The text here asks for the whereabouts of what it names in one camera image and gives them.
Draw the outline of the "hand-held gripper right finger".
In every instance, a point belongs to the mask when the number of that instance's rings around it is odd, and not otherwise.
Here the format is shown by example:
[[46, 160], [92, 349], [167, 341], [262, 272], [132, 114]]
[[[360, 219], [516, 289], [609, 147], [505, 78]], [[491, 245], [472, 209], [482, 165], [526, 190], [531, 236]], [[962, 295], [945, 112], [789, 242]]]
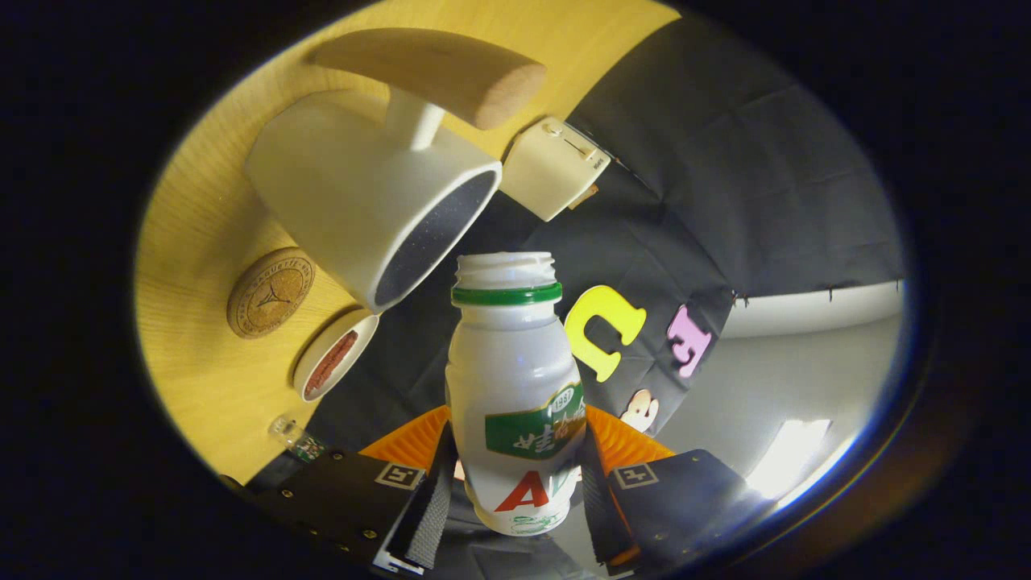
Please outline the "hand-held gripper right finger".
[[583, 507], [596, 559], [608, 569], [700, 561], [736, 542], [773, 504], [711, 452], [674, 453], [588, 407]]

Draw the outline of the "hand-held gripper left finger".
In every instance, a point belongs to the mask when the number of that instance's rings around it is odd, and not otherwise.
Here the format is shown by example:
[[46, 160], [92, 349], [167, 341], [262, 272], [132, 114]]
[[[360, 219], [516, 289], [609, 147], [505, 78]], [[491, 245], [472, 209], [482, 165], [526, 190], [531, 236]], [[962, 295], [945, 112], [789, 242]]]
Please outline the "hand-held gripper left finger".
[[362, 570], [420, 577], [434, 568], [458, 459], [445, 405], [357, 453], [307, 448], [309, 460], [282, 483], [246, 493], [255, 506]]

